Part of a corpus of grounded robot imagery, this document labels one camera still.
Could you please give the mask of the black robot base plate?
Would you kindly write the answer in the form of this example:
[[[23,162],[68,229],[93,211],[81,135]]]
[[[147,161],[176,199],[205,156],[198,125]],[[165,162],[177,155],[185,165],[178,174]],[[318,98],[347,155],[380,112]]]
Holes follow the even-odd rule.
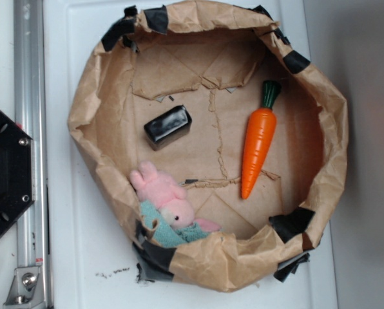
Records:
[[[33,140],[0,110],[0,239],[34,202]]]

